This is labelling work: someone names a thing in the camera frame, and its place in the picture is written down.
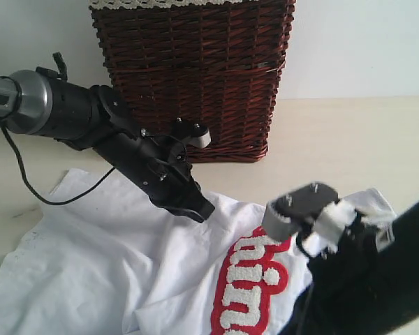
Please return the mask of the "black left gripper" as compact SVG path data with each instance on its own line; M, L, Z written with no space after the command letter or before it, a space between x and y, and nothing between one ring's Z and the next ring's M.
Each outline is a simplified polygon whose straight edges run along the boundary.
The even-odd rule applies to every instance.
M184 146L169 135L115 136L118 171L151 201L175 216L206 221L214 205L200 192L183 160Z

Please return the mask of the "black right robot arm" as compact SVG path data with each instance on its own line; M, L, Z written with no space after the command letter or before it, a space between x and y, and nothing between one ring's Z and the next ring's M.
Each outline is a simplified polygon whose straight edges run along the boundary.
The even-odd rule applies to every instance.
M380 232L355 221L337 253L310 259L312 282L281 334L387 334L419 318L419 202Z

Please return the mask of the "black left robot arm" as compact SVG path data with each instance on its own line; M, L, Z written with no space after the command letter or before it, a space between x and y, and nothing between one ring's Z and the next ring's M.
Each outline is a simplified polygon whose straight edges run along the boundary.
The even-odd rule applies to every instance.
M209 128L176 119L167 134L153 134L131 116L112 87L71 84L60 53L56 70L38 67L0 77L0 129L52 138L71 149L94 150L156 207L202 223L214 206L191 174L187 147L205 148Z

